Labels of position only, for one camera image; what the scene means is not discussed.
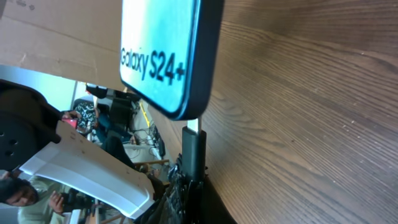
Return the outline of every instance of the light green shirt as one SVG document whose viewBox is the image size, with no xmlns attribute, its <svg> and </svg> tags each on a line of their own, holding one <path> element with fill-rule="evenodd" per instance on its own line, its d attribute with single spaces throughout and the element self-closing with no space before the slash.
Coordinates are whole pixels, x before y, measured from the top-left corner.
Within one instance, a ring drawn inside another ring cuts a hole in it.
<svg viewBox="0 0 398 224">
<path fill-rule="evenodd" d="M 37 190 L 39 201 L 34 205 L 20 207 L 18 210 L 19 224 L 61 224 L 63 217 L 53 212 L 49 206 L 50 196 L 53 191 L 61 193 L 65 186 L 54 180 L 33 176 L 30 184 Z"/>
</svg>

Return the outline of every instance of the yellow strip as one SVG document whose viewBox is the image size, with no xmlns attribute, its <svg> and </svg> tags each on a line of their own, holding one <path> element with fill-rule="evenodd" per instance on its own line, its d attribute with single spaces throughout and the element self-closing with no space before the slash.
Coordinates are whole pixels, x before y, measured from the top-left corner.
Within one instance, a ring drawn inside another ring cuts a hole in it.
<svg viewBox="0 0 398 224">
<path fill-rule="evenodd" d="M 150 127 L 150 122 L 148 120 L 147 113 L 144 110 L 144 105 L 142 104 L 142 101 L 139 102 L 139 107 L 141 108 L 142 114 L 144 115 L 145 121 L 147 122 L 147 125 L 148 125 L 148 128 L 149 128 Z"/>
</svg>

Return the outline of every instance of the wooden surface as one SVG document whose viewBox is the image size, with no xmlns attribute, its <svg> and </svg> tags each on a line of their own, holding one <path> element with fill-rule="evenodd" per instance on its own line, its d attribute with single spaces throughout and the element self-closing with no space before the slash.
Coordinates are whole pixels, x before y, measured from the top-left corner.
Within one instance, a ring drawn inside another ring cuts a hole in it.
<svg viewBox="0 0 398 224">
<path fill-rule="evenodd" d="M 397 57 L 398 1 L 226 0 L 203 129 L 239 223 L 398 223 Z"/>
</svg>

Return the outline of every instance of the seated person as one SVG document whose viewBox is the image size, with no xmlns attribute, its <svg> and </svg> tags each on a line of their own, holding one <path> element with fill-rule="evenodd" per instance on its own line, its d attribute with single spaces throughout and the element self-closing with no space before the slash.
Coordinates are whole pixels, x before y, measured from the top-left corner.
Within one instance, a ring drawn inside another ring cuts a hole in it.
<svg viewBox="0 0 398 224">
<path fill-rule="evenodd" d="M 108 131 L 115 131 L 121 135 L 122 142 L 134 143 L 132 134 L 113 124 L 108 115 L 100 113 L 92 102 L 79 103 L 75 110 L 64 111 L 62 118 L 78 119 L 77 131 L 83 135 L 92 133 L 100 142 L 105 141 Z"/>
<path fill-rule="evenodd" d="M 108 138 L 101 148 L 125 165 L 136 168 L 119 138 Z M 65 192 L 66 186 L 38 176 L 32 176 L 29 181 L 22 180 L 18 178 L 20 173 L 17 170 L 3 174 L 0 202 L 19 207 L 19 224 L 63 223 L 63 197 L 60 193 Z"/>
</svg>

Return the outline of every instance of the black pants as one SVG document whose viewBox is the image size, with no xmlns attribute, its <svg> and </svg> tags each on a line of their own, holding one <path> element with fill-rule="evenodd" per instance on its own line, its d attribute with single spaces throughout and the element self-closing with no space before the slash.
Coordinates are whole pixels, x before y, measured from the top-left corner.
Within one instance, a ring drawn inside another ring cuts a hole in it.
<svg viewBox="0 0 398 224">
<path fill-rule="evenodd" d="M 119 138 L 115 136 L 108 137 L 105 140 L 105 142 L 102 144 L 101 148 L 104 149 L 105 152 L 111 154 L 111 156 L 117 158 L 125 165 L 133 169 L 136 169 L 136 165 L 134 165 L 134 163 L 131 162 L 129 156 L 124 151 L 122 141 Z"/>
</svg>

